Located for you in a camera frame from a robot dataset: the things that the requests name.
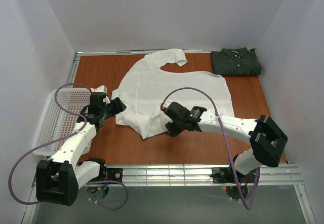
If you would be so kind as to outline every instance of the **white wall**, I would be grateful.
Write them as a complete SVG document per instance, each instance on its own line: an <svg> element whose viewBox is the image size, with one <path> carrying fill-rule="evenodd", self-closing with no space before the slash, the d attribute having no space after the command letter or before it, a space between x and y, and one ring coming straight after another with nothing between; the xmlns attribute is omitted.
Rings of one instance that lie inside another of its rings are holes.
<svg viewBox="0 0 324 224"><path fill-rule="evenodd" d="M324 223L324 0L284 0L258 47L271 113L289 138L317 223Z"/></svg>
<svg viewBox="0 0 324 224"><path fill-rule="evenodd" d="M46 98L69 77L75 52L47 0L0 0L0 222L20 223L26 206L10 196L8 175L31 149ZM27 201L38 158L14 174L14 191Z"/></svg>
<svg viewBox="0 0 324 224"><path fill-rule="evenodd" d="M76 51L256 47L282 0L49 0Z"/></svg>

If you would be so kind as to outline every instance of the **wood surface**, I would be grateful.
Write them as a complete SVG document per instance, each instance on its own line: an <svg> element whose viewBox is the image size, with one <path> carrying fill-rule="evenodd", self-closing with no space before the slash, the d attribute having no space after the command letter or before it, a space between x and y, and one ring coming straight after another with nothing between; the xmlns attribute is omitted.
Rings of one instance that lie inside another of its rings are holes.
<svg viewBox="0 0 324 224"><path fill-rule="evenodd" d="M82 56L79 62L76 83L92 88L108 87L108 95L118 88L125 74L144 55ZM188 63L182 67L167 64L162 67L169 72L212 71L210 54L186 54ZM238 118L259 118L269 115L259 78L225 77L229 88L234 114ZM230 138L232 156L242 153L250 146ZM143 140L129 126L115 124L115 117L107 119L103 128L92 141L90 152L81 156L99 157L107 164L227 164L228 153L222 135L215 133L182 132L172 138L163 133Z"/></svg>

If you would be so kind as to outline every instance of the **white shirt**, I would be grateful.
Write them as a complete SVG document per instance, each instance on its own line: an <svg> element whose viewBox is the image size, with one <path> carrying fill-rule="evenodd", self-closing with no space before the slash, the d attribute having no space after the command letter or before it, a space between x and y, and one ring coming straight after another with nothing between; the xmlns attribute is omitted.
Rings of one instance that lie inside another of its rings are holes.
<svg viewBox="0 0 324 224"><path fill-rule="evenodd" d="M194 87L204 91L215 102L219 114L233 117L231 95L222 76L207 71L173 73L160 69L167 63L183 66L187 62L181 49L148 54L136 62L119 88L112 92L112 98L119 97L127 107L116 115L116 124L131 126L143 139L166 132L165 124L170 118L160 110L160 104L171 91L180 87ZM176 101L189 110L201 106L214 111L211 102L193 90L178 91L168 101Z"/></svg>

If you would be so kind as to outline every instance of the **shirt collar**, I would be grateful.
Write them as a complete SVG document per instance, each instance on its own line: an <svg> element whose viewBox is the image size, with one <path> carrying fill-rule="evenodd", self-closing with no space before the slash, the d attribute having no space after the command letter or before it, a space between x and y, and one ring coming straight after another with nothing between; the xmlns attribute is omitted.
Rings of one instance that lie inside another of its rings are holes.
<svg viewBox="0 0 324 224"><path fill-rule="evenodd" d="M235 55L240 56L241 58L248 54L247 48L240 49L222 49L222 52L225 53L228 57L233 58Z"/></svg>

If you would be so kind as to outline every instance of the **gray floor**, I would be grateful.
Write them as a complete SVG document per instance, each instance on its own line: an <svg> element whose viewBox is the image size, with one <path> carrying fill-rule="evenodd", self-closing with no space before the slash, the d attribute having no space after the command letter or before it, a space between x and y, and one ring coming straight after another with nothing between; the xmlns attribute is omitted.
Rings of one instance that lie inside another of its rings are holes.
<svg viewBox="0 0 324 224"><path fill-rule="evenodd" d="M259 186L254 207L205 196L227 197L224 189L213 187L133 187L129 201L111 211L88 201L86 188L72 206L41 203L33 224L38 223L305 223L294 186ZM104 202L117 206L125 197L123 188L110 188Z"/></svg>

